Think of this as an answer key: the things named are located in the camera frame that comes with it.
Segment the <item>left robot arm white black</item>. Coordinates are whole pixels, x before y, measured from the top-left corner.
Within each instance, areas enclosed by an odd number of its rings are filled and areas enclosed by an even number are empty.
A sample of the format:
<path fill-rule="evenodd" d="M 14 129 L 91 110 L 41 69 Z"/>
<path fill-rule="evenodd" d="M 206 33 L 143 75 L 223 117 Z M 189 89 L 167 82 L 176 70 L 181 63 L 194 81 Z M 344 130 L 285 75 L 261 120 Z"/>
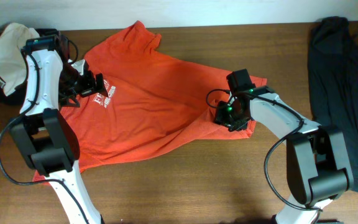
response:
<path fill-rule="evenodd" d="M 5 131 L 26 165 L 42 176 L 39 183 L 54 189 L 70 223 L 103 223 L 80 174 L 78 138 L 60 108 L 78 108 L 78 97 L 108 93 L 102 74 L 93 74 L 85 60 L 70 59 L 71 45 L 57 30 L 26 41 L 25 100 Z"/>

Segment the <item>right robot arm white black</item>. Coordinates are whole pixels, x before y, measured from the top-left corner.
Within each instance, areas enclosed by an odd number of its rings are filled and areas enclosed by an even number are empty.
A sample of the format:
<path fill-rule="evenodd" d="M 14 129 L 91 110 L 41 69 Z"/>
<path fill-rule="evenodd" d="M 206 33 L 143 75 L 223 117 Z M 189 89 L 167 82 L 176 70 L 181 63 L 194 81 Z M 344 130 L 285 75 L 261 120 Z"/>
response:
<path fill-rule="evenodd" d="M 215 107 L 214 122 L 233 132 L 243 131 L 256 121 L 278 138 L 265 156 L 264 175 L 285 206 L 271 222 L 319 223 L 324 207 L 354 186 L 342 131 L 296 112 L 270 87 L 256 86 L 246 69 L 230 73 L 226 80 L 229 88 L 225 92 L 230 97 Z M 287 149 L 288 199 L 273 186 L 268 171 L 269 159 L 280 144 Z"/>

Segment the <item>orange t-shirt with white logo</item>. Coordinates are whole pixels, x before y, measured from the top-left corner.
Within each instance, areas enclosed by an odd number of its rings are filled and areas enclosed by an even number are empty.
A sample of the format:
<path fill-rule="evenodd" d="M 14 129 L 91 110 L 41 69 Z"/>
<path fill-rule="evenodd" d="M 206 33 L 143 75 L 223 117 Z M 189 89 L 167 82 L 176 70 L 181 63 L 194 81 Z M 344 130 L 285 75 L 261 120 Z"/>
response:
<path fill-rule="evenodd" d="M 251 137 L 253 121 L 233 132 L 213 121 L 228 99 L 228 71 L 162 54 L 161 38 L 138 21 L 86 53 L 108 95 L 61 109 L 79 141 L 80 171 L 155 158 L 196 139 Z"/>

